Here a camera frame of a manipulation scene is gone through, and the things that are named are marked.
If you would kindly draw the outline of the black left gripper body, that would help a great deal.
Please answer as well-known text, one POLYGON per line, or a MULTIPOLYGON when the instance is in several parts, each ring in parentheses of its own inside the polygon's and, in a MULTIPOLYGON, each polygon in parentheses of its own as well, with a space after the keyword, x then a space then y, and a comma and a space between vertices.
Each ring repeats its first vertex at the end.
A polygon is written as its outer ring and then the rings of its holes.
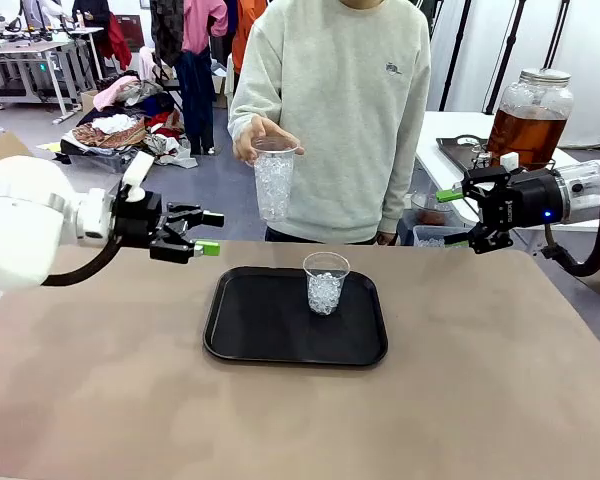
POLYGON ((127 202, 118 197, 114 203, 114 236, 126 248, 148 248, 163 213, 162 195, 146 192, 142 200, 127 202))

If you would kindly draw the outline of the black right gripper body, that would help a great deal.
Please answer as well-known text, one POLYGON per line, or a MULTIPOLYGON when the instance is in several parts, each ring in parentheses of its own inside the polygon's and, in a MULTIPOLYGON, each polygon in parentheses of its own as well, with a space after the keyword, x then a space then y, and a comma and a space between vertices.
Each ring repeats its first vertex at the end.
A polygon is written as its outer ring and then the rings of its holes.
POLYGON ((494 228, 530 228, 563 219, 557 175, 541 169, 496 177, 479 201, 480 220, 494 228))

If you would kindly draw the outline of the person's right hand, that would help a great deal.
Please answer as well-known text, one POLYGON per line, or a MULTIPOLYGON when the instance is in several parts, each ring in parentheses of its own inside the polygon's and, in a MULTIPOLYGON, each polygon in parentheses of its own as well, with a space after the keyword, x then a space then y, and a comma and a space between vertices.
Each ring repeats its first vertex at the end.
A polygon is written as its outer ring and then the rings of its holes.
POLYGON ((257 153, 252 146, 252 141, 265 136, 283 138, 286 143, 295 146, 295 153, 297 155, 303 155, 305 153, 300 141, 294 135, 285 131, 270 119, 254 115, 238 135, 237 139, 233 141, 233 153, 235 158, 252 166, 257 158, 257 153))

